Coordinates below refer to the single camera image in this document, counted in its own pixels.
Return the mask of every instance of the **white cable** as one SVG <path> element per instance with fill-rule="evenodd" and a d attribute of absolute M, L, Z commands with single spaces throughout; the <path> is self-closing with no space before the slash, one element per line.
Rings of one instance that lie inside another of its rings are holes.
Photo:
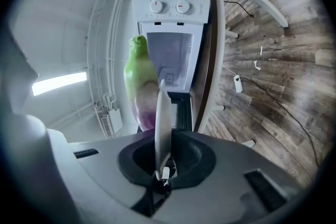
<path fill-rule="evenodd" d="M 229 70 L 229 71 L 232 72 L 233 74 L 237 75 L 236 73 L 234 73 L 233 71 L 231 71 L 230 69 L 228 69 L 225 65 L 222 65 L 222 67 L 225 67 L 227 70 Z"/>

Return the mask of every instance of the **white knob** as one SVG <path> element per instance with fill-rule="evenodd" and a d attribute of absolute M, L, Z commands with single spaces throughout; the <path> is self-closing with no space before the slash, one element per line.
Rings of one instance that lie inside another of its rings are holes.
<path fill-rule="evenodd" d="M 189 9 L 190 9 L 190 5 L 185 0 L 180 0 L 176 5 L 176 10 L 178 13 L 185 14 L 188 12 Z"/>
<path fill-rule="evenodd" d="M 163 11 L 163 3 L 161 1 L 153 0 L 150 9 L 153 13 L 160 13 Z"/>

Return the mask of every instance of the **black cable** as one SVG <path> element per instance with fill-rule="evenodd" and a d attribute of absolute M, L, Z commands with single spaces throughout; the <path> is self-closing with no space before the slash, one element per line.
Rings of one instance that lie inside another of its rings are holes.
<path fill-rule="evenodd" d="M 236 4 L 238 4 L 240 7 L 242 7 L 243 8 L 243 10 L 250 16 L 250 18 L 251 19 L 253 19 L 254 18 L 254 16 L 252 15 L 252 14 L 250 14 L 250 13 L 248 13 L 247 12 L 247 10 L 245 10 L 244 9 L 244 7 L 243 6 L 241 6 L 241 4 L 240 3 L 238 3 L 238 2 L 234 2 L 234 1 L 224 1 L 225 3 L 236 3 Z"/>
<path fill-rule="evenodd" d="M 277 99 L 275 99 L 273 96 L 271 96 L 269 93 L 268 93 L 268 91 L 266 91 L 265 89 L 263 89 L 258 83 L 256 83 L 256 82 L 254 82 L 254 81 L 252 81 L 252 80 L 250 80 L 250 79 L 248 79 L 248 78 L 237 78 L 236 80 L 238 81 L 238 79 L 246 79 L 246 80 L 248 80 L 248 81 L 250 81 L 250 82 L 252 82 L 252 83 L 254 83 L 259 89 L 261 89 L 261 90 L 263 90 L 271 99 L 273 99 L 274 101 L 276 101 L 276 103 L 279 105 L 279 106 L 281 106 L 282 107 L 282 109 L 283 110 L 285 110 L 299 125 L 300 125 L 300 127 L 303 129 L 303 131 L 306 133 L 306 135 L 307 135 L 307 137 L 308 137 L 308 139 L 309 139 L 309 141 L 310 141 L 310 144 L 311 144 L 311 147 L 312 147 L 312 149 L 313 149 L 313 152 L 314 152 L 314 157 L 315 157 L 315 162 L 316 162 L 316 165 L 317 165 L 317 167 L 320 167 L 320 165 L 319 165 L 319 162 L 318 162 L 318 160 L 317 160 L 317 154 L 316 154 L 316 150 L 315 150 L 315 147 L 314 147 L 314 143 L 313 143 L 313 140 L 311 139 L 311 137 L 310 137 L 310 135 L 309 135 L 309 133 L 306 131 L 306 129 L 303 127 L 303 125 L 286 109 L 286 108 L 284 108 L 284 106 L 282 106 L 282 104 L 280 104 L 280 102 L 278 102 L 278 100 Z"/>

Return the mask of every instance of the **fluorescent light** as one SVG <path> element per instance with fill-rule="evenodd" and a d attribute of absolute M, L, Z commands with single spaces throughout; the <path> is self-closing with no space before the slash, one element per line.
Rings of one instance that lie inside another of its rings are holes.
<path fill-rule="evenodd" d="M 31 88 L 33 90 L 33 95 L 37 96 L 41 93 L 48 92 L 66 85 L 85 81 L 86 79 L 86 72 L 75 73 L 35 82 Z"/>

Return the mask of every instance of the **black slot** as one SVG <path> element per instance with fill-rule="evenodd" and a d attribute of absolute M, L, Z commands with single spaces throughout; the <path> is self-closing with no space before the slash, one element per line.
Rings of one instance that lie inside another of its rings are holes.
<path fill-rule="evenodd" d="M 247 173 L 245 178 L 269 212 L 278 209 L 286 203 L 283 196 L 278 193 L 260 171 L 256 170 Z"/>
<path fill-rule="evenodd" d="M 177 104 L 176 129 L 192 131 L 190 94 L 169 92 L 168 95 L 172 104 Z M 142 130 L 138 127 L 137 133 L 141 132 Z"/>
<path fill-rule="evenodd" d="M 80 159 L 80 158 L 88 157 L 88 156 L 98 154 L 98 153 L 99 152 L 96 151 L 94 148 L 91 148 L 89 150 L 74 152 L 74 155 L 77 159 Z"/>

